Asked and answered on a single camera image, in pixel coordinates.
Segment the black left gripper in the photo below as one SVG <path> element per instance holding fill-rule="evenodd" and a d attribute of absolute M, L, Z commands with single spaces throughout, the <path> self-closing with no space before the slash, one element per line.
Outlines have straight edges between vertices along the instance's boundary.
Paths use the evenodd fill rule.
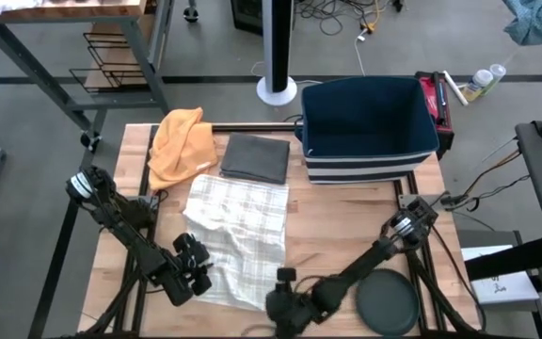
<path fill-rule="evenodd" d="M 176 256 L 181 262 L 183 274 L 193 281 L 202 281 L 213 263 L 208 263 L 210 254 L 206 247 L 189 233 L 180 234 L 173 241 Z"/>

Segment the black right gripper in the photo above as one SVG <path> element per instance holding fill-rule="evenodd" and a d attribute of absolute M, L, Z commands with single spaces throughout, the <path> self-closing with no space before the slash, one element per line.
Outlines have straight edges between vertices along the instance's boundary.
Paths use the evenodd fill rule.
<path fill-rule="evenodd" d="M 293 290 L 294 268 L 279 268 L 277 279 L 275 288 L 265 297 L 267 317 L 275 324 L 276 337 L 297 337 L 320 316 L 319 310 L 310 296 Z"/>

